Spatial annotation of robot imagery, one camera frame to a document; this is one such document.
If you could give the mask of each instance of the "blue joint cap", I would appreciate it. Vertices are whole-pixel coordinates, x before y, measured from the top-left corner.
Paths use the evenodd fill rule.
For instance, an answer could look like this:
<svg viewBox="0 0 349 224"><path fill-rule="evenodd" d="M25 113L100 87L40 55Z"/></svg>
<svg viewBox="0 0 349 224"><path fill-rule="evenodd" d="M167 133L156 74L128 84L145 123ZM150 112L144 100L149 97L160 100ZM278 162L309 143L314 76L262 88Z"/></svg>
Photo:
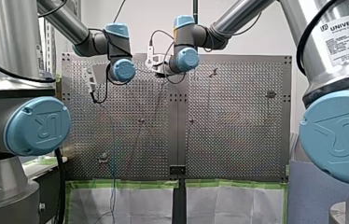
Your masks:
<svg viewBox="0 0 349 224"><path fill-rule="evenodd" d="M300 123L300 140L319 169L349 184L349 91L313 102Z"/></svg>
<svg viewBox="0 0 349 224"><path fill-rule="evenodd" d="M190 15L178 16L174 20L174 28L175 29L178 29L178 28L181 28L183 26L190 25L190 24L195 24L194 17L190 16Z"/></svg>
<svg viewBox="0 0 349 224"><path fill-rule="evenodd" d="M111 35L117 35L129 39L128 26L125 23L108 23L105 27L105 31Z"/></svg>
<svg viewBox="0 0 349 224"><path fill-rule="evenodd" d="M4 141L17 156L42 156L58 148L70 131L70 113L54 97L38 97L20 106L7 122Z"/></svg>
<svg viewBox="0 0 349 224"><path fill-rule="evenodd" d="M196 68L199 65L199 55L196 49L184 48L178 52L177 68L181 72L187 72Z"/></svg>
<svg viewBox="0 0 349 224"><path fill-rule="evenodd" d="M113 78L120 82L129 82L136 75L134 63L128 59L120 59L113 65Z"/></svg>

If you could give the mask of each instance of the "green tape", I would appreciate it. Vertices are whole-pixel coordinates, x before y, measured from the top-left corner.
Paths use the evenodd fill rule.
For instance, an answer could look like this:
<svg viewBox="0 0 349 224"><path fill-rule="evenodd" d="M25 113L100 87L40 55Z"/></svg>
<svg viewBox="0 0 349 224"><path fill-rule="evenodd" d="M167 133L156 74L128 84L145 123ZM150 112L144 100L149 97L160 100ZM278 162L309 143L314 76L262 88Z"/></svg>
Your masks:
<svg viewBox="0 0 349 224"><path fill-rule="evenodd" d="M47 158L47 159L42 159L41 161L38 161L37 159L34 159L32 161L27 161L23 165L32 165L32 164L37 164L37 165L53 165L57 164L56 158Z"/></svg>
<svg viewBox="0 0 349 224"><path fill-rule="evenodd" d="M286 165L286 176L290 176L290 165Z"/></svg>
<svg viewBox="0 0 349 224"><path fill-rule="evenodd" d="M72 192L72 186L66 185L66 209L65 209L65 224L69 224L70 217L70 197Z"/></svg>
<svg viewBox="0 0 349 224"><path fill-rule="evenodd" d="M110 189L113 180L68 181L73 189ZM116 180L116 189L175 189L178 181L128 181Z"/></svg>
<svg viewBox="0 0 349 224"><path fill-rule="evenodd" d="M288 184L282 184L285 190L285 198L283 201L283 224L287 224L287 209L288 209Z"/></svg>
<svg viewBox="0 0 349 224"><path fill-rule="evenodd" d="M255 182L242 180L186 180L187 188L217 188L217 187L235 187L243 189L283 189L280 183Z"/></svg>

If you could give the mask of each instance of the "cable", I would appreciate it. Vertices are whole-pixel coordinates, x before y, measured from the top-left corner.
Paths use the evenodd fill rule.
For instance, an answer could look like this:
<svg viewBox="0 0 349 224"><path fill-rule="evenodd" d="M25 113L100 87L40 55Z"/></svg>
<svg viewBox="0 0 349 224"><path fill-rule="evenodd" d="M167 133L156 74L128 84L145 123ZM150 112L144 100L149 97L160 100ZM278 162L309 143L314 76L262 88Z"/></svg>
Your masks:
<svg viewBox="0 0 349 224"><path fill-rule="evenodd" d="M101 108L103 108L105 111L107 111L108 114L111 114L110 111L108 111L108 109L101 105ZM110 119L112 121L112 133L113 133L113 161L110 165L110 172L111 175L113 177L113 189L111 190L111 196L110 196L110 210L108 212L103 213L101 216L98 217L98 219L93 222L93 224L97 224L103 217L107 216L107 215L111 215L112 217L112 224L116 223L116 217L114 216L114 211L116 209L116 200L117 200L117 162L116 162L116 157L117 157L117 153L116 153L116 127L114 124L114 121L112 119Z"/></svg>
<svg viewBox="0 0 349 224"><path fill-rule="evenodd" d="M58 11L59 9L64 7L64 5L66 5L66 3L67 3L67 0L63 0L62 3L58 7L54 8L53 10L51 10L49 12L38 15L38 18L44 18L46 16L49 16L49 15L55 13L56 11Z"/></svg>
<svg viewBox="0 0 349 224"><path fill-rule="evenodd" d="M97 105L101 105L102 103L104 103L107 100L107 98L108 98L108 76L107 76L107 74L105 74L105 98L102 101L99 101L99 98L96 99L93 92L91 92L91 97L92 97L93 103L97 104Z"/></svg>
<svg viewBox="0 0 349 224"><path fill-rule="evenodd" d="M34 79L34 78L29 78L29 77L22 77L20 75L15 74L15 73L9 72L8 70L2 68L1 66L0 66L0 72L3 74L6 74L9 77L14 77L14 78L18 78L18 79L22 79L22 80L26 80L26 81L33 81L33 82L38 82L38 83L54 83L54 82L56 82L56 79L54 79L54 78Z"/></svg>
<svg viewBox="0 0 349 224"><path fill-rule="evenodd" d="M169 35L167 32L165 32L165 31L163 31L163 30L156 30L156 31L154 31L154 32L151 34L150 41L149 41L149 45L150 45L150 46L153 46L153 45L152 45L152 39L154 38L154 35L155 35L156 33L165 34L165 35L169 36L171 39L175 40L174 37L173 37L172 35Z"/></svg>
<svg viewBox="0 0 349 224"><path fill-rule="evenodd" d="M209 32L209 30L206 28L206 27L203 27L204 30L206 31L207 34L209 34L209 37L210 37L210 40L212 42L212 47L210 48L210 50L207 50L206 48L203 48L203 50L206 52L206 53L210 53L213 51L213 49L215 48L215 41L213 40L213 36L212 34Z"/></svg>
<svg viewBox="0 0 349 224"><path fill-rule="evenodd" d="M58 208L55 216L54 224L62 224L64 221L64 209L66 202L66 180L64 178L64 166L62 153L60 149L55 150L56 160L58 161L58 170L59 170L59 178L60 178L60 186L59 186L59 199L58 199Z"/></svg>
<svg viewBox="0 0 349 224"><path fill-rule="evenodd" d="M166 50L165 56L163 57L163 75L166 77L166 80L168 80L168 82L177 85L180 84L185 78L186 78L186 73L183 74L183 77L181 78L180 81L178 82L173 82L171 79L169 79L169 77L166 75L166 69L165 69L165 65L166 65L166 56L168 56L169 50L171 50L171 47L174 45L175 42L172 42L172 44L169 46L169 48Z"/></svg>
<svg viewBox="0 0 349 224"><path fill-rule="evenodd" d="M122 1L121 6L119 7L119 12L117 12L117 16L116 16L116 18L114 19L113 22L116 22L116 21L117 21L117 18L119 17L119 13L121 12L122 7L124 6L125 2L126 2L126 0L123 0L123 1Z"/></svg>
<svg viewBox="0 0 349 224"><path fill-rule="evenodd" d="M331 0L328 3L326 3L322 9L314 16L314 18L311 20L311 22L308 24L308 26L305 28L305 31L303 32L300 43L297 46L297 66L300 69L300 71L305 74L305 68L303 67L303 52L305 51L306 43L308 42L309 36L312 34L312 31L316 27L316 25L320 22L324 14L332 7L335 3L337 3L339 0Z"/></svg>
<svg viewBox="0 0 349 224"><path fill-rule="evenodd" d="M214 30L215 30L215 32L216 32L217 34L223 35L223 36L225 36L225 37L227 37L227 38L230 38L230 37L235 36L235 35L243 35L243 34L245 34L246 32L248 32L249 30L251 30L251 29L257 24L257 22L258 22L259 19L261 18L261 15L262 15L262 12L260 12L260 13L258 14L256 20L253 22L253 24L252 24L250 27L248 27L248 28L245 29L244 31L242 31L242 32L240 32L240 33L237 33L237 34L233 34L233 35L232 35L232 34L224 34L224 33L219 32L219 31L216 30L216 29L214 29Z"/></svg>

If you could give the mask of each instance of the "pegboard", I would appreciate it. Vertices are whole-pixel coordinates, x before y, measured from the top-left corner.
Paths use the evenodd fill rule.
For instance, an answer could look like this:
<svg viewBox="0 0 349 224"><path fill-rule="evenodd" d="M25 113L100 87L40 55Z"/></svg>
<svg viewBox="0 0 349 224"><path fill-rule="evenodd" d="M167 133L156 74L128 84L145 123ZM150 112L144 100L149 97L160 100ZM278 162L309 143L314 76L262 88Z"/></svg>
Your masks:
<svg viewBox="0 0 349 224"><path fill-rule="evenodd" d="M169 179L171 166L184 165L185 178L284 181L291 57L203 55L177 86L148 73L145 57L133 57L136 78L109 84L99 106L81 73L106 58L63 55L69 179ZM103 99L105 86L99 92Z"/></svg>
<svg viewBox="0 0 349 224"><path fill-rule="evenodd" d="M291 57L205 56L188 93L187 178L286 181Z"/></svg>
<svg viewBox="0 0 349 224"><path fill-rule="evenodd" d="M139 69L144 61L133 59ZM126 86L108 84L107 101L95 105L82 68L105 57L63 55L63 101L72 115L66 176L69 179L168 179L167 86L139 70ZM105 85L99 90L102 100Z"/></svg>

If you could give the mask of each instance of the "white wall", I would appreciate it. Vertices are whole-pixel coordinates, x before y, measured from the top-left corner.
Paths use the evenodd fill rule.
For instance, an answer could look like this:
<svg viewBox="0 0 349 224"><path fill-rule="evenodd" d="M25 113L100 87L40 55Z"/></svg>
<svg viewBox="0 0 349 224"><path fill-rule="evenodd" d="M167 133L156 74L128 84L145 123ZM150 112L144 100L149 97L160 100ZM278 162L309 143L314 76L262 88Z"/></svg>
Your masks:
<svg viewBox="0 0 349 224"><path fill-rule="evenodd" d="M102 28L111 22L122 0L83 0L81 17L89 27ZM236 0L200 0L200 24L209 25ZM191 0L127 0L119 16L120 22L130 27L133 53L146 52L151 33L156 29L172 32L173 20L182 14L192 14ZM157 35L155 46L164 52L171 40ZM258 24L245 35L234 37L226 49L215 54L292 55L296 46L288 29L279 3L274 3L262 14ZM302 95L308 87L304 75L293 63L291 132L298 132L304 106Z"/></svg>

